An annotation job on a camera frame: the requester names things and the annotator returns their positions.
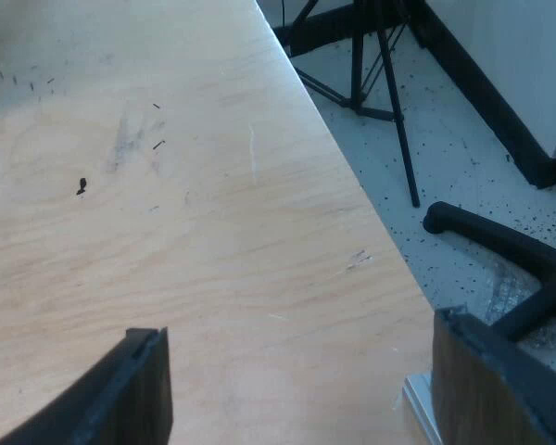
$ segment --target wood grain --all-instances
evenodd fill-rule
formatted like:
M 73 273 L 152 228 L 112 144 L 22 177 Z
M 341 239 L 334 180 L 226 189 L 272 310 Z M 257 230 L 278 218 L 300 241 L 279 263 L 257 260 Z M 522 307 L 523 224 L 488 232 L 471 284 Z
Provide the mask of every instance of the wood grain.
M 0 436 L 129 326 L 171 443 L 412 443 L 431 310 L 255 2 L 0 1 Z

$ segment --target tripod leg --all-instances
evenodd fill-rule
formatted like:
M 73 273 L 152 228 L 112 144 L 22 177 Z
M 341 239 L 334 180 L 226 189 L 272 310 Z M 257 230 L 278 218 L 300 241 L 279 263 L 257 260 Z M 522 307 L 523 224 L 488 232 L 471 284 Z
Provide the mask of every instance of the tripod leg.
M 403 115 L 401 114 L 401 106 L 399 105 L 396 76 L 393 72 L 391 55 L 389 54 L 389 46 L 387 45 L 387 38 L 385 36 L 382 0 L 377 0 L 376 16 L 377 38 L 379 39 L 379 46 L 381 47 L 381 54 L 383 55 L 383 65 L 385 67 L 387 87 L 389 88 L 389 97 L 391 97 L 391 106 L 393 107 L 393 113 L 396 116 L 396 127 L 398 128 L 399 145 L 401 146 L 401 157 L 403 157 L 404 159 L 404 167 L 406 168 L 406 177 L 408 178 L 408 187 L 410 188 L 411 203 L 414 207 L 420 207 L 418 189 L 416 188 L 416 180 L 414 178 L 414 169 L 411 166 L 408 138 L 406 137 L 406 129 L 404 127 Z
M 431 234 L 451 230 L 497 252 L 541 281 L 556 272 L 556 249 L 470 211 L 436 202 L 426 212 L 424 229 Z
M 283 46 L 290 45 L 290 40 L 293 38 L 293 35 L 298 31 L 298 28 L 300 28 L 300 25 L 303 24 L 303 21 L 307 19 L 307 16 L 313 10 L 315 5 L 317 5 L 317 2 L 319 2 L 319 0 L 309 0 L 307 4 L 303 6 L 303 8 L 300 10 L 300 12 L 297 15 L 297 18 L 295 19 L 295 21 L 293 21 L 293 24 L 290 25 L 290 31 L 288 32 L 286 38 L 284 39 Z
M 354 0 L 354 31 L 352 32 L 352 72 L 350 75 L 350 107 L 362 105 L 362 48 L 364 38 L 364 0 Z

